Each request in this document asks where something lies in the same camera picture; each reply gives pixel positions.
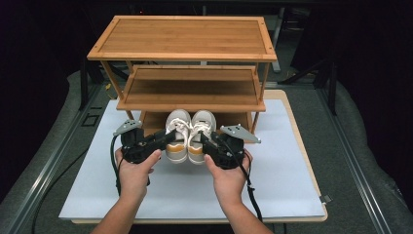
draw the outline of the wooden shoe rack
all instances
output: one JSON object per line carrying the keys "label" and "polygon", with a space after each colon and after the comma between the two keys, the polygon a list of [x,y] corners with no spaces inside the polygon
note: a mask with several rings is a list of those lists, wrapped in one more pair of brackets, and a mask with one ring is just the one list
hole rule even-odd
{"label": "wooden shoe rack", "polygon": [[[253,133],[259,112],[265,111],[265,82],[277,56],[263,18],[116,16],[88,59],[101,61],[118,94],[117,109],[126,110],[131,119],[131,110],[142,111],[146,134],[164,128],[178,108],[190,113],[206,109],[217,126],[242,124]],[[111,60],[128,65],[124,88]],[[133,65],[135,61],[208,65]],[[228,65],[211,64],[217,61]],[[261,83],[259,63],[265,63]]]}

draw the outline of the person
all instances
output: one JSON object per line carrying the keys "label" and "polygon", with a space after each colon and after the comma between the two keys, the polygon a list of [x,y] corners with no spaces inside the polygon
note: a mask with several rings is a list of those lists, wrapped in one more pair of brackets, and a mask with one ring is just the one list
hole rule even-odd
{"label": "person", "polygon": [[[139,206],[147,193],[146,184],[149,174],[154,172],[153,167],[161,159],[161,155],[162,152],[158,149],[140,164],[121,163],[119,171],[122,186],[121,195],[100,224],[93,230],[93,234],[129,233]],[[116,150],[115,157],[119,166],[122,161],[120,149]],[[219,205],[227,216],[234,233],[272,233],[242,201],[241,193],[245,185],[243,172],[238,168],[222,170],[215,166],[209,155],[205,156],[205,161],[213,177],[213,187]],[[246,156],[243,160],[243,166],[246,170],[249,168],[249,160]]]}

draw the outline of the white table surface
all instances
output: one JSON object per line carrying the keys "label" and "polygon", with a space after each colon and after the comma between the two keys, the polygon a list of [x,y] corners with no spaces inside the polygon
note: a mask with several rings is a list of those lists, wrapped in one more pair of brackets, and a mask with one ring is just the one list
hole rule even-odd
{"label": "white table surface", "polygon": [[[113,131],[127,119],[109,101],[90,150],[59,215],[74,222],[101,220],[118,199],[115,174],[110,161]],[[327,213],[320,202],[317,183],[307,155],[300,151],[285,106],[280,99],[265,99],[255,135],[261,144],[246,144],[253,155],[251,182],[255,199],[265,221],[323,221]],[[133,112],[138,119],[139,111]],[[121,146],[118,137],[115,149]],[[150,175],[148,193],[136,215],[136,222],[206,223],[226,222],[216,200],[212,177],[205,165],[189,160],[172,164],[163,152]],[[243,200],[255,214],[246,188]]]}

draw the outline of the person's right hand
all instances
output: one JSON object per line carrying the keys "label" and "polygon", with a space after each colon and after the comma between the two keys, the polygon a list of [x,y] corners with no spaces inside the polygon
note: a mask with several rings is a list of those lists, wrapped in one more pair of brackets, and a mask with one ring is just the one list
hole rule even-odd
{"label": "person's right hand", "polygon": [[[243,159],[243,167],[248,172],[249,160],[252,161],[252,156],[245,150]],[[236,167],[235,169],[223,170],[215,165],[212,158],[206,154],[206,166],[213,176],[213,187],[216,197],[218,198],[221,207],[223,205],[230,206],[231,204],[239,204],[242,202],[241,193],[245,185],[245,175],[243,171]]]}

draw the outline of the sneaker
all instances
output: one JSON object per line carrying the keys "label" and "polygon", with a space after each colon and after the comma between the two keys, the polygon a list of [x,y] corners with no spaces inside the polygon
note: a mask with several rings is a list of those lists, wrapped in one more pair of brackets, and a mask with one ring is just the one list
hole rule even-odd
{"label": "sneaker", "polygon": [[174,164],[183,163],[188,157],[188,135],[191,129],[191,116],[186,110],[173,110],[166,123],[167,134],[176,130],[176,140],[167,145],[167,157]]}
{"label": "sneaker", "polygon": [[210,139],[210,133],[216,131],[216,121],[213,114],[207,110],[200,110],[192,117],[192,130],[188,138],[189,160],[196,165],[205,162],[201,134],[203,132]]}

